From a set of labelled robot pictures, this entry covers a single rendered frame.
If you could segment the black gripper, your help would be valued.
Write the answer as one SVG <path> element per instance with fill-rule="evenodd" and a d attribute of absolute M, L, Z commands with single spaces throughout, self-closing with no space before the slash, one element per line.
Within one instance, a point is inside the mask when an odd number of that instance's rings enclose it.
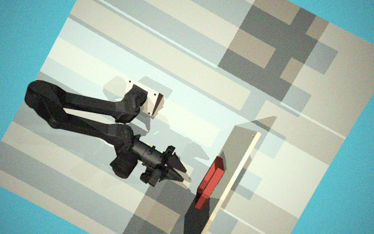
<path fill-rule="evenodd" d="M 144 152 L 141 161 L 142 165 L 148 164 L 154 168 L 150 175 L 148 182 L 149 185 L 155 187 L 156 183 L 163 180 L 173 180 L 183 182 L 184 178 L 175 170 L 186 173 L 186 168 L 179 160 L 178 156 L 174 152 L 175 147 L 172 145 L 168 146 L 166 151 L 161 153 L 155 149 L 155 146 L 149 146 Z M 174 152 L 174 154 L 172 154 Z M 167 166 L 165 166 L 165 164 Z M 175 169 L 174 169 L 175 168 Z"/>

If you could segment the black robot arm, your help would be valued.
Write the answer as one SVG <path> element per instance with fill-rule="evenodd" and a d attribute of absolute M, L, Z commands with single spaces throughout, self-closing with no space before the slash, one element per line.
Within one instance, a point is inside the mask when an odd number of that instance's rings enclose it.
<path fill-rule="evenodd" d="M 139 115 L 147 95 L 146 90 L 134 84 L 121 101 L 111 102 L 69 93 L 47 81 L 35 80 L 28 84 L 24 101 L 54 129 L 99 137 L 114 145 L 117 157 L 110 166 L 118 177 L 126 179 L 149 147 L 139 140 L 140 134 L 134 136 L 132 128 L 126 125 Z M 109 115 L 116 123 L 78 117 L 66 113 L 63 108 Z"/>

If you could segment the grey wall panel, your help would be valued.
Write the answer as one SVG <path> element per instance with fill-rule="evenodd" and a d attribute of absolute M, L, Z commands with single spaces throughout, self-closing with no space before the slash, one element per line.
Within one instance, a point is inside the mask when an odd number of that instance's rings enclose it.
<path fill-rule="evenodd" d="M 261 133 L 234 126 L 218 156 L 223 159 L 224 174 L 201 210 L 192 201 L 184 220 L 184 234 L 206 234 L 228 192 L 246 163 Z"/>

